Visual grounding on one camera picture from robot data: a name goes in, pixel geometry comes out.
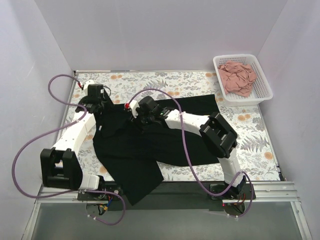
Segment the black t shirt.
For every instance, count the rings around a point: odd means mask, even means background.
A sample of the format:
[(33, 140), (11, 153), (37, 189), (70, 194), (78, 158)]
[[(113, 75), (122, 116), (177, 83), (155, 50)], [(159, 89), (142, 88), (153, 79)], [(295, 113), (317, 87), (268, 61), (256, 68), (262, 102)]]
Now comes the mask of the black t shirt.
[[(215, 95), (176, 98), (183, 111), (195, 115), (219, 112)], [(130, 121), (130, 113), (120, 104), (111, 112), (96, 117), (93, 147), (96, 157), (119, 184), (129, 203), (134, 205), (164, 180), (157, 162), (188, 167), (182, 132), (151, 124), (141, 132)], [(185, 132), (188, 154), (193, 166), (219, 163), (202, 138)]]

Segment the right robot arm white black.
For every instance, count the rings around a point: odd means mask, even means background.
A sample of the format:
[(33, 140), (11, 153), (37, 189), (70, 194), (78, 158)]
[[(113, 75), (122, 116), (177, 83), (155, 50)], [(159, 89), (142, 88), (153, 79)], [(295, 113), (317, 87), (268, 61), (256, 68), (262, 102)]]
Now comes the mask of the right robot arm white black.
[(210, 191), (213, 197), (236, 198), (243, 194), (246, 176), (242, 172), (237, 158), (238, 135), (219, 112), (211, 115), (195, 115), (182, 111), (178, 104), (173, 107), (162, 107), (147, 96), (141, 101), (130, 100), (124, 108), (131, 112), (131, 120), (138, 126), (152, 123), (160, 124), (167, 129), (181, 130), (182, 144), (186, 152), (185, 132), (201, 137), (208, 151), (217, 157), (224, 176), (225, 189), (220, 193)]

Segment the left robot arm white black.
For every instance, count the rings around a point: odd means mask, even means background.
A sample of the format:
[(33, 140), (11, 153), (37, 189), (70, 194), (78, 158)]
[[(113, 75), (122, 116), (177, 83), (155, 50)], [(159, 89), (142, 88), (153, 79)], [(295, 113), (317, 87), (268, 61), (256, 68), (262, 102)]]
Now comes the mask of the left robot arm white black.
[(45, 187), (67, 190), (98, 190), (102, 177), (82, 170), (78, 153), (96, 117), (114, 105), (104, 85), (89, 81), (84, 85), (85, 96), (76, 104), (72, 121), (61, 138), (40, 153), (42, 182)]

